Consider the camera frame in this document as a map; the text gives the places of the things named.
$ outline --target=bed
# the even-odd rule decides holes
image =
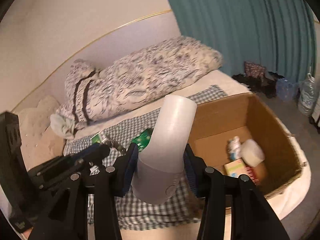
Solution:
[[[64,81],[70,69],[70,65],[77,58],[83,58],[93,62],[96,66],[109,66],[113,61],[127,55],[133,51],[156,44],[165,39],[180,35],[175,17],[172,12],[155,14],[145,17],[139,21],[134,21],[129,25],[116,29],[91,43],[89,46],[78,51],[67,59],[54,73],[52,73],[38,88],[22,100],[14,109],[19,112],[26,107],[35,107],[39,100],[46,95],[52,95],[58,102],[63,103]],[[200,78],[194,84],[181,90],[173,92],[175,95],[188,97],[204,91],[212,85],[218,86],[226,95],[231,96],[241,93],[250,93],[248,88],[239,84],[220,70],[214,70]],[[123,120],[138,117],[154,111],[161,107],[163,98],[143,105],[128,113],[118,115],[107,121],[99,121],[89,125],[75,134],[74,140],[97,133],[103,129],[119,124]],[[308,192],[311,180],[311,171],[304,152],[300,149],[294,136],[287,131],[292,145],[297,151],[301,163],[306,163],[302,170],[302,176],[289,185],[281,195],[277,195],[268,200],[279,219],[288,215],[301,201]],[[225,239],[230,239],[231,216],[226,217]],[[190,223],[175,227],[159,228],[144,231],[121,230],[123,239],[196,239],[199,223]],[[89,239],[94,239],[93,224],[88,225]]]

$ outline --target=blue plastic container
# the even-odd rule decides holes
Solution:
[[[298,83],[291,83],[285,78],[280,78],[276,84],[276,93],[282,101],[288,102],[297,96],[298,88]]]

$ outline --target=cardboard box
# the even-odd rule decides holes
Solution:
[[[301,176],[300,161],[287,134],[258,96],[244,93],[198,106],[188,143],[207,166],[226,175],[227,144],[234,136],[241,143],[252,138],[262,148],[266,159],[254,171],[267,199]]]

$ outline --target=silver screw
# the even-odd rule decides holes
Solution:
[[[213,173],[213,172],[214,172],[214,168],[212,168],[212,167],[206,167],[206,168],[204,169],[204,171],[207,172],[207,173]]]
[[[106,172],[111,173],[111,172],[114,172],[115,170],[116,170],[116,168],[115,168],[114,166],[108,166],[108,167],[106,167]]]
[[[243,181],[248,181],[248,180],[249,180],[249,177],[248,177],[248,175],[242,174],[242,175],[240,176],[240,179],[243,180]]]
[[[74,174],[72,174],[72,175],[70,176],[70,179],[72,179],[72,180],[77,180],[77,179],[79,179],[79,177],[80,177],[80,175],[79,175],[78,173],[74,173]]]

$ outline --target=curtain fold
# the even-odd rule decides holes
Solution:
[[[182,35],[223,54],[228,75],[244,61],[266,66],[289,81],[315,67],[313,17],[304,0],[169,0]]]

